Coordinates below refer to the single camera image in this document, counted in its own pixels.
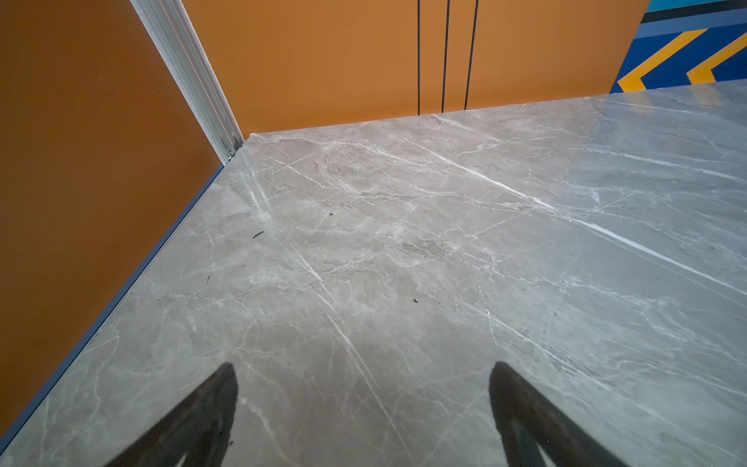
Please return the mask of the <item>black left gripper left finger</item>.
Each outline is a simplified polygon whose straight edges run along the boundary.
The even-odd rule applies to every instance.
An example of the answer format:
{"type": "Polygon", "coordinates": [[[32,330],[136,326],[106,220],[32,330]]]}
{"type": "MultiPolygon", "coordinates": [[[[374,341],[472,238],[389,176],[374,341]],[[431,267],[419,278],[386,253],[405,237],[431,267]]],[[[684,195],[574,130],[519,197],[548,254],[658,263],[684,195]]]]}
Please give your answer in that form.
{"type": "Polygon", "coordinates": [[[231,441],[237,396],[235,368],[226,362],[108,464],[220,466],[231,441]]]}

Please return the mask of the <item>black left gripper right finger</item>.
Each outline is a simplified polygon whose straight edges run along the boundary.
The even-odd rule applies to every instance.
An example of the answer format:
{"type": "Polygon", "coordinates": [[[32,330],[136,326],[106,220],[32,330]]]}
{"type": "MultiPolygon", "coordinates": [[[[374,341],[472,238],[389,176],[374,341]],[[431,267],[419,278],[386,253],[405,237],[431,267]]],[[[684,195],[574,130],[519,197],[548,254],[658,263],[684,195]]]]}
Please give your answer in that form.
{"type": "Polygon", "coordinates": [[[489,377],[490,408],[510,466],[624,466],[506,362],[489,377]]]}

